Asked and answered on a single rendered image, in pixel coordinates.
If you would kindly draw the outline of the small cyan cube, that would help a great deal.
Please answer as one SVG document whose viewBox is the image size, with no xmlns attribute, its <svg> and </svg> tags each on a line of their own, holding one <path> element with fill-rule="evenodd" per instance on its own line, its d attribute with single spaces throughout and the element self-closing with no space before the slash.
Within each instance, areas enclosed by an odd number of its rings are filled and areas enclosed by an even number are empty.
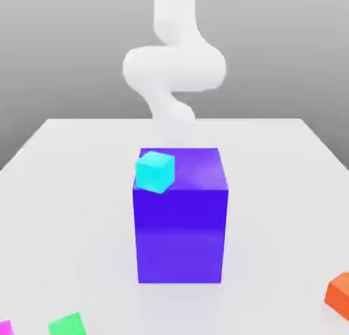
<svg viewBox="0 0 349 335">
<path fill-rule="evenodd" d="M 175 182 L 175 157 L 147 151 L 136 162 L 135 187 L 161 194 Z"/>
</svg>

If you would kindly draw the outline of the small green cube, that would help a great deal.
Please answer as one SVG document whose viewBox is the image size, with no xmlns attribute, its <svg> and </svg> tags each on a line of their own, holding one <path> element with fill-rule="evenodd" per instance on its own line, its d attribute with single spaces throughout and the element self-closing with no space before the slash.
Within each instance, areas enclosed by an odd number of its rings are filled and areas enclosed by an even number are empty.
<svg viewBox="0 0 349 335">
<path fill-rule="evenodd" d="M 50 335 L 87 335 L 80 313 L 73 313 L 48 324 Z"/>
</svg>

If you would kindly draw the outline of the small orange cube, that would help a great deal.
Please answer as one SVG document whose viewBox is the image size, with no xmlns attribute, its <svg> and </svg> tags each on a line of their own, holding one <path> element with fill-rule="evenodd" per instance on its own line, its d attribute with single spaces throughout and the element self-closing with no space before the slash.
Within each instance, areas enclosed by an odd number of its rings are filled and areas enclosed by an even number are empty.
<svg viewBox="0 0 349 335">
<path fill-rule="evenodd" d="M 349 321 L 349 272 L 343 272 L 329 282 L 324 302 Z"/>
</svg>

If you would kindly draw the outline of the large purple box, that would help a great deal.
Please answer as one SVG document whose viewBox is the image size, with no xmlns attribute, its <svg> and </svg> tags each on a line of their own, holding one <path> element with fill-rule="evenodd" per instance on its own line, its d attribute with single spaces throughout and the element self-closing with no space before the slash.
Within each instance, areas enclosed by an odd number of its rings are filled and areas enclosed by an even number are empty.
<svg viewBox="0 0 349 335">
<path fill-rule="evenodd" d="M 220 283 L 229 188 L 217 148 L 143 148 L 174 156 L 161 194 L 133 185 L 139 283 Z"/>
</svg>

